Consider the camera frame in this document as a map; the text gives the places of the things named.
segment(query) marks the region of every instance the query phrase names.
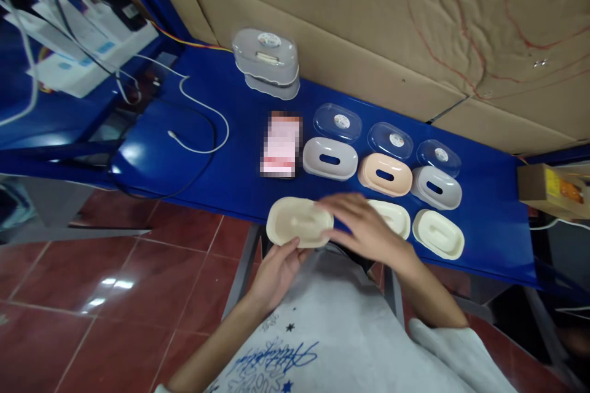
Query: hand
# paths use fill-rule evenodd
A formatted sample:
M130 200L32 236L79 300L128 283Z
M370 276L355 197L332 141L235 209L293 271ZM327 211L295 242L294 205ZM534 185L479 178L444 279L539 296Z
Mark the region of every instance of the hand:
M258 268L246 297L265 315L280 304L301 265L313 252L313 249L298 249L298 245L297 236L282 246L274 244Z
M394 269L408 258L415 257L412 245L388 227L362 194L337 193L318 201L316 205L337 217L352 232L351 236L331 229L323 234L360 256Z

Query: blurred phone screen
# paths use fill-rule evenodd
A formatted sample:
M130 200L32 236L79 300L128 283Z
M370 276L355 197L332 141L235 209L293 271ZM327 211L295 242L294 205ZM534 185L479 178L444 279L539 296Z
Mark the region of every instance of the blurred phone screen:
M301 117L271 112L264 136L260 172L262 176L294 178L301 143Z

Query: red tile floor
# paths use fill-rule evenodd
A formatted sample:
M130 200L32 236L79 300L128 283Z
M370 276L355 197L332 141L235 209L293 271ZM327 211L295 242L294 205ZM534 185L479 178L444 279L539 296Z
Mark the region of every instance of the red tile floor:
M149 393L221 320L247 222L102 191L81 215L87 225L153 230L0 247L3 391ZM255 271L259 262L258 253ZM466 274L432 269L450 289L468 290ZM382 266L373 273L382 285ZM519 392L566 391L492 326L470 321Z

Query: black power adapter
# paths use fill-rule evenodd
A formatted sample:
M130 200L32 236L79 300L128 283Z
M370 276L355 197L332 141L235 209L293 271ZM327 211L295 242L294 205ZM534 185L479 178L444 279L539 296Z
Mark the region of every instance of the black power adapter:
M130 31L137 31L147 23L131 0L102 0Z

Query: yellow label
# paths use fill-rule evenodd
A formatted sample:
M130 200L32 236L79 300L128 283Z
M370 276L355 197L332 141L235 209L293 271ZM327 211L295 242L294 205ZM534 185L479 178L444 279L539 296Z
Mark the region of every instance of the yellow label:
M547 185L547 194L552 197L559 197L559 182L561 181L557 174L551 169L545 169L545 181Z

